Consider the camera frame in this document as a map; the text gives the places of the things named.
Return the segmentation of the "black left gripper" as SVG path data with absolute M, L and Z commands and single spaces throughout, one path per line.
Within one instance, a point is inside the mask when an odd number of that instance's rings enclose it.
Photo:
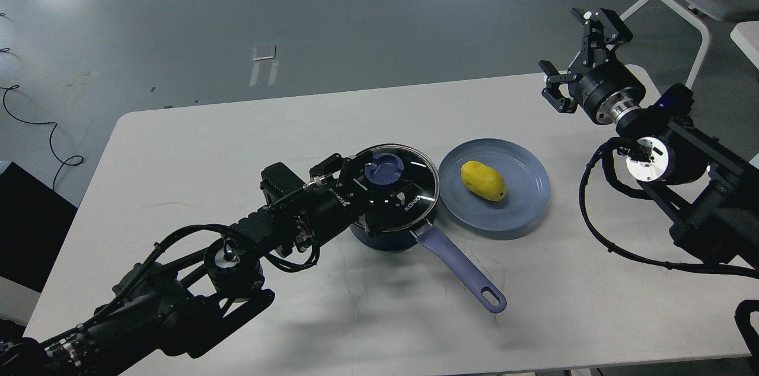
M 429 192 L 414 183 L 369 190 L 355 180 L 371 160 L 372 152 L 331 154 L 310 169 L 308 225 L 313 234 L 339 234 L 350 225 L 369 234 L 395 232 L 428 211 Z

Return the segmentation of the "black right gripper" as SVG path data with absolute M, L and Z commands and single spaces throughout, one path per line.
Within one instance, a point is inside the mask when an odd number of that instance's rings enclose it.
M 577 79 L 570 71 L 559 73 L 548 60 L 539 60 L 539 68 L 546 76 L 541 95 L 559 113 L 575 113 L 579 105 L 595 124 L 615 123 L 612 106 L 625 98 L 637 105 L 645 97 L 642 82 L 623 62 L 615 60 L 616 49 L 630 43 L 633 33 L 612 9 L 573 8 L 572 14 L 583 24 L 583 36 L 571 70 L 586 73 L 578 74 Z M 572 82 L 572 97 L 567 97 L 560 87 Z

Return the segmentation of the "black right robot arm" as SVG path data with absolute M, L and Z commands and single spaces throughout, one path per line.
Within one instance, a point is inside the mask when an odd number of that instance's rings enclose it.
M 612 9 L 573 9 L 582 25 L 581 48 L 566 72 L 540 60 L 542 97 L 560 113 L 583 111 L 616 134 L 593 153 L 578 187 L 578 205 L 591 235 L 610 253 L 680 272 L 757 279 L 757 167 L 695 127 L 690 88 L 676 82 L 643 107 L 643 82 L 616 51 L 633 33 Z M 626 197 L 649 200 L 671 221 L 674 246 L 695 263 L 635 254 L 591 222 L 586 187 L 600 165 L 607 184 Z

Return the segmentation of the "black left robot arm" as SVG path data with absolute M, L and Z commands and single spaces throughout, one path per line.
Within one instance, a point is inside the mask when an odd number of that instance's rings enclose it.
M 262 208 L 232 225 L 169 234 L 90 319 L 41 343 L 3 343 L 2 374 L 119 375 L 157 350 L 196 359 L 273 303 L 262 259 L 285 273 L 307 270 L 350 225 L 412 227 L 439 195 L 433 163 L 390 145 L 330 155 L 307 182 L 282 162 L 261 176 Z

